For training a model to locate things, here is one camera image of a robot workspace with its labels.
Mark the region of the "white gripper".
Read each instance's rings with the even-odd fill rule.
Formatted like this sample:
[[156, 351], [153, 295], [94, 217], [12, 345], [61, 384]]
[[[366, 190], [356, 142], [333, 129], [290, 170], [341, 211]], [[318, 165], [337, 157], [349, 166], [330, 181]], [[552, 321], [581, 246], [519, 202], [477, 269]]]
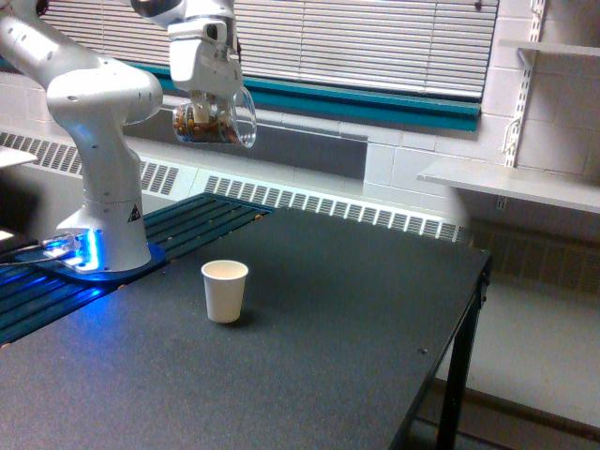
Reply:
[[[193, 120], [209, 122], [209, 102], [204, 92], [237, 92], [243, 84], [235, 19], [200, 17], [167, 28], [170, 72], [175, 86], [190, 92]], [[231, 115], [233, 97], [216, 95], [218, 115]]]

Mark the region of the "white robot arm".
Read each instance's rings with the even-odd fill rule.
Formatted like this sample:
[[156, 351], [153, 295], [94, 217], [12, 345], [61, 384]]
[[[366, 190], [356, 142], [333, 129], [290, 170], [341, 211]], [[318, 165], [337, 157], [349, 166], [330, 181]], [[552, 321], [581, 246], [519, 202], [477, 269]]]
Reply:
[[[140, 159], [123, 128], [154, 116], [163, 101], [158, 79], [92, 51], [42, 20], [44, 1], [1, 5], [1, 54], [41, 85], [54, 121], [82, 161], [82, 207], [61, 223], [81, 246], [68, 266], [80, 273], [117, 273], [149, 263], [143, 223]], [[249, 99], [238, 62], [231, 1], [135, 1], [132, 8], [162, 26], [170, 72], [190, 103], [178, 115], [180, 137], [196, 143], [255, 142], [255, 118], [241, 128], [236, 104]]]

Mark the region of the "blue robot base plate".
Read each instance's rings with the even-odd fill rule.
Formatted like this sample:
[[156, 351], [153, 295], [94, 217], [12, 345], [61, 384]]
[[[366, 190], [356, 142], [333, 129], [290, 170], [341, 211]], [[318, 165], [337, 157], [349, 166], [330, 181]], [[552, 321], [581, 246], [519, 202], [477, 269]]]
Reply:
[[120, 285], [135, 281], [166, 264], [165, 251], [160, 246], [150, 244], [149, 250], [151, 253], [150, 262], [136, 269], [122, 272], [78, 273], [59, 261], [39, 262], [34, 263], [34, 266], [46, 274], [69, 281], [84, 284]]

